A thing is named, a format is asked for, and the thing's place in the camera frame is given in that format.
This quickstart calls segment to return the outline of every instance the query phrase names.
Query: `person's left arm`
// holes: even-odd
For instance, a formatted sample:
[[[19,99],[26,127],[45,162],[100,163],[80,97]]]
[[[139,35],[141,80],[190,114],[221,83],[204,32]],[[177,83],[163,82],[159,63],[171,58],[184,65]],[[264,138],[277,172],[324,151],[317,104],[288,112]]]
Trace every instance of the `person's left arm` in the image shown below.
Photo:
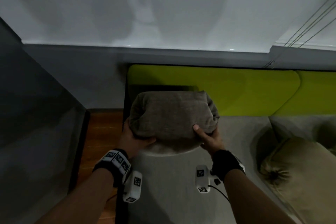
[[[136,139],[128,126],[127,119],[118,148],[125,150],[128,157],[132,158],[139,150],[153,142],[155,142],[155,138]],[[105,168],[98,168],[78,188],[42,216],[36,224],[97,223],[113,190],[113,182],[114,178],[110,171]]]

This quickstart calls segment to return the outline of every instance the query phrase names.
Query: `dark gray wall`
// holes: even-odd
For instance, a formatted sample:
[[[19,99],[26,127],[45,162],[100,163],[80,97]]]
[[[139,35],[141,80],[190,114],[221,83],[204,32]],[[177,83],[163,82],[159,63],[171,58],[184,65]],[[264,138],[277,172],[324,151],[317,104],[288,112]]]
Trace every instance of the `dark gray wall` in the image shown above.
[[[67,194],[84,113],[0,19],[0,223],[33,223]]]
[[[336,52],[273,46],[269,53],[25,45],[86,108],[123,108],[126,65],[336,70]]]

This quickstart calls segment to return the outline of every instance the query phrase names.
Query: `person's left hand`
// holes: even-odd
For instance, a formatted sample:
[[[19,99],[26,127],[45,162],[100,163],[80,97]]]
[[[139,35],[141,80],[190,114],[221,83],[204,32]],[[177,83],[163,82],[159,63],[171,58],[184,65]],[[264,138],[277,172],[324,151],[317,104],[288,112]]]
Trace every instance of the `person's left hand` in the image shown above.
[[[147,145],[150,145],[155,141],[155,137],[150,137],[149,139],[144,140],[135,138],[129,128],[129,119],[127,118],[117,148],[125,150],[128,154],[128,158],[132,158],[138,154],[139,150],[144,149]]]

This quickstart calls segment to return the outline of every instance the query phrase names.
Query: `pillow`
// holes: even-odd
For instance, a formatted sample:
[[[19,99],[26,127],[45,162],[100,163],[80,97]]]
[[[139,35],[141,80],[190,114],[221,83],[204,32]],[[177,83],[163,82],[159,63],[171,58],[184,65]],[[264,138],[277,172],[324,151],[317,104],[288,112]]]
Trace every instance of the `pillow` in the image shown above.
[[[157,141],[145,153],[167,156],[197,148],[201,141],[193,125],[211,134],[218,119],[217,108],[204,91],[153,91],[138,94],[129,124],[138,137],[156,136]]]
[[[336,223],[336,157],[319,143],[283,140],[262,162],[260,173],[303,223]]]

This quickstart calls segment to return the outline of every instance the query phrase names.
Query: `forearm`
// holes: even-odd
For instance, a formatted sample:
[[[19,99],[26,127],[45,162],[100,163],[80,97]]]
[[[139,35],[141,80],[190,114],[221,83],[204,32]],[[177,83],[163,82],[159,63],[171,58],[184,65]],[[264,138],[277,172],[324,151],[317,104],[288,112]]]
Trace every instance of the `forearm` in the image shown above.
[[[70,195],[40,218],[36,224],[97,223],[106,200],[112,192],[113,181],[110,171],[104,168],[97,169]]]
[[[295,224],[242,171],[229,171],[224,186],[237,224]]]

